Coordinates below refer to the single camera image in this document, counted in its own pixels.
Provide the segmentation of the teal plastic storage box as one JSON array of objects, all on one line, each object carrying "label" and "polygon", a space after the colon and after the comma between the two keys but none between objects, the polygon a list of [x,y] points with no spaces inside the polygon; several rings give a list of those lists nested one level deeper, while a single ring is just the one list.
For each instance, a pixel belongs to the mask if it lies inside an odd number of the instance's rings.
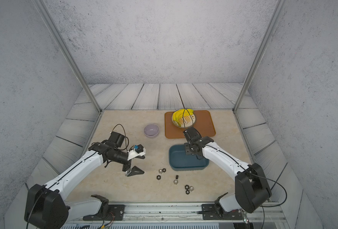
[{"label": "teal plastic storage box", "polygon": [[169,149],[169,165],[174,171],[203,170],[210,164],[208,159],[198,159],[196,155],[186,154],[185,145],[173,145]]}]

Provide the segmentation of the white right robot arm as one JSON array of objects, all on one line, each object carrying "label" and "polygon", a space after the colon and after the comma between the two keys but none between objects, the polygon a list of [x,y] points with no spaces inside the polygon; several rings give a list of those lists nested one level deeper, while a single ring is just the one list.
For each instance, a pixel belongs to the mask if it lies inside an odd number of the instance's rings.
[{"label": "white right robot arm", "polygon": [[235,182],[233,193],[226,193],[214,201],[215,212],[220,217],[237,210],[253,213],[272,196],[265,173],[259,164],[249,164],[237,159],[212,138],[202,137],[194,127],[184,130],[183,135],[187,140],[185,149],[189,154],[215,163]]}]

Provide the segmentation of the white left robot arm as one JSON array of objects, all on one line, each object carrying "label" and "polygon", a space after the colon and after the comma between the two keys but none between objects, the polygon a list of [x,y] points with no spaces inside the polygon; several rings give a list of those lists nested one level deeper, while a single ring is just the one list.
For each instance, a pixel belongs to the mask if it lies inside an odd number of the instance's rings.
[{"label": "white left robot arm", "polygon": [[109,200],[94,194],[88,200],[67,202],[69,194],[91,172],[111,162],[122,165],[125,176],[141,175],[143,170],[132,166],[134,158],[144,159],[146,150],[134,145],[128,152],[120,149],[126,136],[111,132],[108,140],[93,143],[88,151],[67,170],[44,185],[35,184],[28,191],[24,220],[39,229],[60,229],[65,223],[83,217],[86,220],[114,221],[121,209],[109,206]]}]

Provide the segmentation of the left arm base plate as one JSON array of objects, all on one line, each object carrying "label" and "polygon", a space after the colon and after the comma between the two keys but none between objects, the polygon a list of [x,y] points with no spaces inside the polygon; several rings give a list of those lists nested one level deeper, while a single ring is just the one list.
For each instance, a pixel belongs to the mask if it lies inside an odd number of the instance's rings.
[{"label": "left arm base plate", "polygon": [[98,213],[83,217],[84,221],[122,221],[125,211],[125,205],[108,204],[102,206]]}]

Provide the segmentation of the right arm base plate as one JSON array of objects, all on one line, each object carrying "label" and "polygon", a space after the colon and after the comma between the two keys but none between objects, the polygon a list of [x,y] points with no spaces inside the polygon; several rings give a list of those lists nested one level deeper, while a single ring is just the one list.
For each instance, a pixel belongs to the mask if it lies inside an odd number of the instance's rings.
[{"label": "right arm base plate", "polygon": [[241,210],[224,212],[215,204],[202,204],[198,214],[202,215],[204,220],[243,220]]}]

